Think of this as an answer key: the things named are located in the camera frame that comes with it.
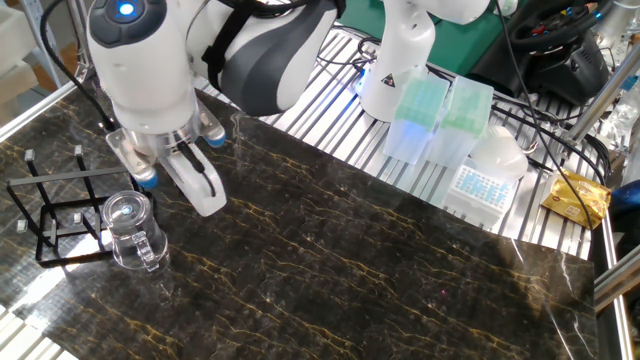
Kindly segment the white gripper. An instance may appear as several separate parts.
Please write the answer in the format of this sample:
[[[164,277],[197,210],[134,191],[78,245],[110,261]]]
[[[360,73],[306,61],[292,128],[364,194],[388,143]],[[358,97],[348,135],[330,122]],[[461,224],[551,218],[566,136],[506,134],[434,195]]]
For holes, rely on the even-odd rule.
[[[198,214],[207,217],[227,204],[226,193],[219,174],[202,151],[195,144],[189,148],[204,166],[203,173],[197,172],[180,152],[161,158],[160,164]]]

